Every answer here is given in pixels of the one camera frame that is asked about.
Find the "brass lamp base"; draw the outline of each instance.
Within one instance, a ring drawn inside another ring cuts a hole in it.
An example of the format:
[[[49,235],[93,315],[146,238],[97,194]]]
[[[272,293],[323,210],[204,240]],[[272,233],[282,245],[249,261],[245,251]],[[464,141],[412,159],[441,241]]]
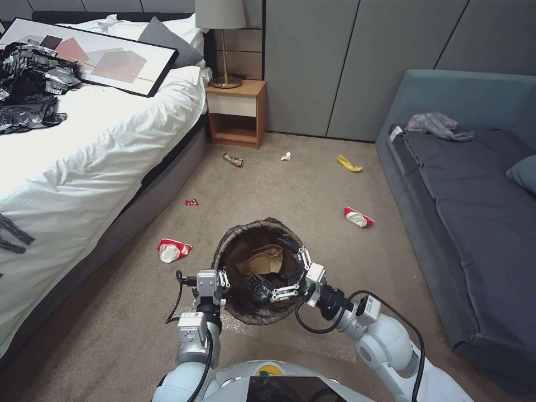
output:
[[[234,75],[228,75],[227,79],[225,79],[225,76],[219,75],[215,76],[212,81],[210,81],[210,84],[216,88],[236,88],[242,85],[242,80],[240,77]]]

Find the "table lamp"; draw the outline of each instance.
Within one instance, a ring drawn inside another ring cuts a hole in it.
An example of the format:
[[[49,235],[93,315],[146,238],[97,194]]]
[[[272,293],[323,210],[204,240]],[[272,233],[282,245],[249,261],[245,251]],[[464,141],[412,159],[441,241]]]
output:
[[[223,76],[215,76],[210,82],[217,88],[235,88],[242,80],[227,74],[226,29],[246,27],[246,15],[242,0],[195,0],[195,25],[197,28],[222,30]]]

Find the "framed picture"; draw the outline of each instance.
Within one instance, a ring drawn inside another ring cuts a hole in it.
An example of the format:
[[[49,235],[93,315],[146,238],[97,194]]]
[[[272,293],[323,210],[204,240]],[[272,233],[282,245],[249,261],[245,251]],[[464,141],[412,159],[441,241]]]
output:
[[[77,61],[80,79],[152,97],[178,57],[177,49],[15,18],[0,38],[0,49],[28,39]]]

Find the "white pillow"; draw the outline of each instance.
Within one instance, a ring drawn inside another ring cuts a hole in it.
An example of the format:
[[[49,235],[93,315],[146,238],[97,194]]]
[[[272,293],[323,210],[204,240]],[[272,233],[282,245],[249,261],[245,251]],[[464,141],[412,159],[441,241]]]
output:
[[[191,44],[198,52],[203,54],[203,32],[208,32],[208,30],[202,30],[195,26],[195,13],[190,17],[183,20],[171,20],[164,21],[163,24],[174,34],[180,36],[186,42]]]
[[[110,15],[107,20],[109,21],[108,31],[106,32],[108,35],[132,40],[138,40],[143,30],[149,25],[148,22],[118,20],[117,15]],[[195,13],[183,20],[163,21],[162,23],[167,29],[180,36],[203,54],[203,32],[206,33],[208,30],[202,30],[195,26]]]
[[[100,34],[106,34],[108,27],[115,23],[117,23],[117,14],[109,15],[108,17],[101,18],[100,20],[92,20],[87,22],[81,22],[78,24],[60,23],[57,25],[69,28],[77,28],[89,32],[98,32]]]
[[[115,15],[115,18],[116,22],[108,27],[108,32],[106,33],[124,39],[138,40],[143,30],[149,25],[148,22],[117,20],[117,15]]]

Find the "gray wall panel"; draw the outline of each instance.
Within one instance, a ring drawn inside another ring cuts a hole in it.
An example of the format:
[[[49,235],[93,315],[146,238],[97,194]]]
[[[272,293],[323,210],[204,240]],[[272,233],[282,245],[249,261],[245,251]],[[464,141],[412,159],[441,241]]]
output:
[[[32,12],[27,0],[1,0],[0,21],[12,21],[15,17],[31,18]]]
[[[30,0],[30,4],[34,11],[85,11],[82,0]]]
[[[361,0],[328,137],[374,141],[406,70],[433,68],[466,0]]]
[[[471,0],[437,69],[536,72],[536,1]]]
[[[87,11],[142,11],[140,0],[83,0]]]
[[[146,12],[187,12],[195,10],[195,0],[141,0]]]
[[[325,136],[356,0],[267,0],[268,131]]]
[[[262,0],[243,0],[248,28],[262,28]],[[146,12],[194,12],[195,0],[141,0]]]

